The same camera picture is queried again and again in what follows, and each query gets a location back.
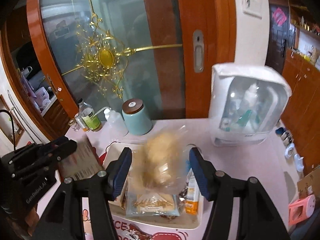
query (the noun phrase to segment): glass bottle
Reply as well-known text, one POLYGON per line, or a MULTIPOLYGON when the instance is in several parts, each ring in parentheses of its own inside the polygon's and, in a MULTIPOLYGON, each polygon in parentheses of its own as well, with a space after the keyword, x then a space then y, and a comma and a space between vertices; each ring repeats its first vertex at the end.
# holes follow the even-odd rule
POLYGON ((99 120, 98 116, 94 115, 92 106, 85 103, 82 98, 78 100, 78 105, 79 113, 90 130, 92 130, 93 132, 101 130, 101 121, 99 120))

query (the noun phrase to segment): teal canister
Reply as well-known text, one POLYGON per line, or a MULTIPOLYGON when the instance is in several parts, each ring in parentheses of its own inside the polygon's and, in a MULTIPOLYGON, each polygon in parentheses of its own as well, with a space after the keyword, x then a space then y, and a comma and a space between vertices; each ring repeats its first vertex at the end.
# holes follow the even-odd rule
POLYGON ((133 135, 143 135, 152 128, 147 109, 141 99, 132 98, 122 105, 122 115, 129 133, 133 135))

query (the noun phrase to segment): bottle label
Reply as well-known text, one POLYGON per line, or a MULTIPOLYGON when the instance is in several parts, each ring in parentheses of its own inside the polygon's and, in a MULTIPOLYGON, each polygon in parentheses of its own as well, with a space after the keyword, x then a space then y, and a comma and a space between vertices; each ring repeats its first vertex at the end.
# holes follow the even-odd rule
POLYGON ((101 124, 99 118, 97 116, 94 116, 93 112, 83 117, 82 119, 91 130, 97 129, 101 124))

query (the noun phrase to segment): pink table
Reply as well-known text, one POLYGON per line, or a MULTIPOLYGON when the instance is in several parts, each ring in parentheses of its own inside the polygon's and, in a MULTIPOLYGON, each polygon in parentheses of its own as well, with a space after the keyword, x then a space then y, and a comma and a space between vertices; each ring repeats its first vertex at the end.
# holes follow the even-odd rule
MULTIPOLYGON (((214 147, 208 132, 208 119, 180 119, 155 121, 155 125, 151 132, 143 136, 127 134, 125 137, 117 138, 108 124, 105 124, 102 130, 96 133, 91 131, 88 133, 82 131, 74 132, 72 129, 69 129, 66 136, 69 139, 79 140, 82 136, 87 135, 92 146, 97 149, 98 156, 100 156, 105 153, 106 147, 113 141, 139 143, 139 141, 154 135, 164 127, 179 128, 183 125, 185 125, 188 130, 186 135, 188 143, 197 145, 201 149, 204 159, 211 161, 217 170, 222 170, 233 178, 247 180, 250 176, 257 177, 271 197, 285 225, 288 225, 288 194, 284 174, 280 167, 277 153, 273 147, 274 141, 279 140, 275 133, 271 133, 269 137, 259 145, 214 147)), ((202 239, 211 207, 212 203, 205 200, 202 223, 194 230, 183 230, 183 232, 178 232, 175 229, 163 228, 163 230, 161 230, 159 227, 147 226, 140 223, 136 223, 136 225, 142 231, 154 235, 154 239, 198 240, 202 239)), ((238 213, 239 201, 235 199, 229 239, 236 238, 238 213)), ((127 223, 130 223, 129 221, 116 216, 114 216, 114 220, 118 231, 121 230, 121 227, 124 228, 127 223)))

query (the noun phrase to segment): plastic bottle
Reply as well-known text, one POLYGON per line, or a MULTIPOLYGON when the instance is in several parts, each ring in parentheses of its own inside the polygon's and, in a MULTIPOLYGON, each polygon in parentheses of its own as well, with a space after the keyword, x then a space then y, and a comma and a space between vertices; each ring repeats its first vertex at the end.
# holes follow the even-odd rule
POLYGON ((101 130, 102 124, 97 116, 94 115, 94 110, 92 106, 85 103, 83 99, 78 100, 79 104, 79 113, 86 123, 86 125, 92 130, 93 132, 97 132, 101 130))
POLYGON ((236 111, 234 116, 232 117, 232 121, 234 124, 237 124, 239 127, 243 128, 247 125, 250 120, 250 116, 252 111, 255 108, 255 105, 258 101, 257 95, 257 84, 252 84, 248 90, 244 93, 244 97, 240 103, 239 109, 236 111))
POLYGON ((112 110, 110 107, 107 107, 103 113, 110 127, 115 129, 120 136, 125 136, 128 133, 127 126, 120 113, 112 110))

